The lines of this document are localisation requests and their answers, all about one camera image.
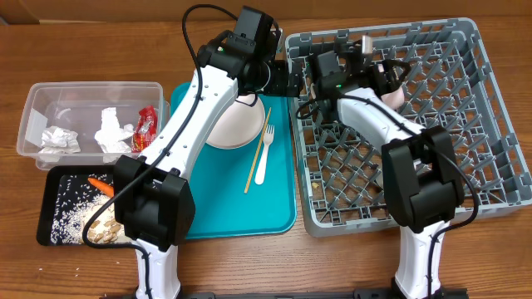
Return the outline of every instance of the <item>metal grid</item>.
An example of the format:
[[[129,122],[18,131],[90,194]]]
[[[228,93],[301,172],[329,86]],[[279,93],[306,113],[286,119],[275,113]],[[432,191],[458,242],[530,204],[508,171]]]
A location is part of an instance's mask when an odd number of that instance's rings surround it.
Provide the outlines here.
[[[330,51],[334,42],[354,42],[362,34],[374,37],[374,61],[389,58],[411,64],[402,86],[406,103],[397,111],[425,127],[442,125],[450,131],[458,164],[478,188],[480,214],[495,216],[504,213],[500,208],[530,203],[532,179],[471,20],[292,35],[286,42],[288,61],[291,67],[300,64],[306,78],[305,91],[294,99],[293,108],[310,96],[308,55]],[[305,217],[314,222],[307,225],[312,235],[347,233],[350,226],[355,230],[349,232],[356,232],[396,225],[376,181],[382,172],[376,149],[355,130],[326,122],[319,113],[308,120],[293,119],[293,124]],[[418,172],[426,169],[420,165]],[[465,192],[457,218],[465,218],[472,207],[466,187]],[[344,229],[326,229],[334,227]]]

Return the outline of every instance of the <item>fork handle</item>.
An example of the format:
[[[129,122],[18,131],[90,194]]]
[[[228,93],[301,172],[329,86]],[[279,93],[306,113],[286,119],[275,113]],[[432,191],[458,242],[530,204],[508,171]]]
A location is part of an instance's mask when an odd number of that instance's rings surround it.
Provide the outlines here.
[[[257,168],[257,174],[255,174],[255,183],[264,183],[264,176],[266,175],[266,162],[268,161],[269,145],[264,144],[263,154],[260,156],[259,167]]]

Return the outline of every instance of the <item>wooden table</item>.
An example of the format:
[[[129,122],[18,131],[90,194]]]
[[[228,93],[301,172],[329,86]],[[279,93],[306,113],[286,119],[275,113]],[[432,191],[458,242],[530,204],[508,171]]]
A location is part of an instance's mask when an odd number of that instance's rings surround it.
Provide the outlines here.
[[[286,33],[413,19],[281,21]],[[497,81],[532,162],[532,19],[476,17]],[[49,81],[157,81],[170,98],[192,77],[180,22],[0,27],[0,297],[95,298],[133,292],[131,250],[43,247],[35,234],[46,173],[15,149],[30,87]],[[232,22],[191,22],[196,48]],[[180,247],[186,292],[349,292],[385,287],[397,269],[399,230],[312,238],[298,220],[276,236],[225,238]],[[449,233],[441,280],[471,298],[532,298],[532,208]]]

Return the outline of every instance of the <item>teal mat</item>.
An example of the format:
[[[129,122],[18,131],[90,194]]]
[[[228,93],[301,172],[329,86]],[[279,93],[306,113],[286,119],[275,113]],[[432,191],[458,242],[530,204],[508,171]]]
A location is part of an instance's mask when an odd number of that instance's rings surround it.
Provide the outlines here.
[[[189,85],[182,84],[172,93],[171,114]],[[260,99],[266,114],[272,107],[269,124],[275,125],[264,183],[255,184],[253,176],[249,191],[244,194],[260,135],[238,149],[216,149],[205,145],[190,178],[196,215],[188,239],[284,233],[295,223],[297,213],[288,100],[272,96],[260,96]]]

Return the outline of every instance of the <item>carrot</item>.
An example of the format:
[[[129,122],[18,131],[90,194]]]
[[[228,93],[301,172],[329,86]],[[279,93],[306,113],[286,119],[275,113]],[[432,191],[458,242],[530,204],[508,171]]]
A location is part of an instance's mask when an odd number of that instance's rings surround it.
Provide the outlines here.
[[[89,178],[89,183],[91,183],[91,185],[96,187],[98,190],[103,192],[103,194],[109,196],[110,198],[115,196],[115,190],[110,185],[93,178]]]

